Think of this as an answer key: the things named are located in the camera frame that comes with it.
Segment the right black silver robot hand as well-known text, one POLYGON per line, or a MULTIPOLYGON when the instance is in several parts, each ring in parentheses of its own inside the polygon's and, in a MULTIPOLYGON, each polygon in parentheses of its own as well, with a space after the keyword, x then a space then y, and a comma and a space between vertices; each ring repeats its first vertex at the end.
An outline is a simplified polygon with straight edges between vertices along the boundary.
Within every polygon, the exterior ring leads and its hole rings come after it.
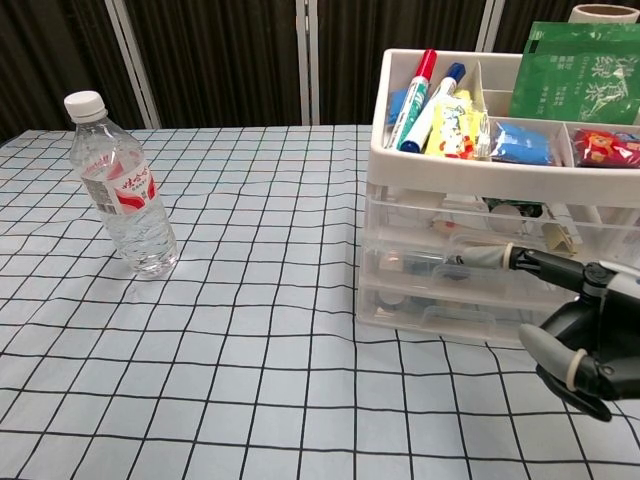
POLYGON ((477 246, 450 257, 468 267, 525 271, 576 293, 542 325, 523 324, 521 344, 561 400, 608 422, 607 402, 639 396, 639 271, 515 246, 477 246))

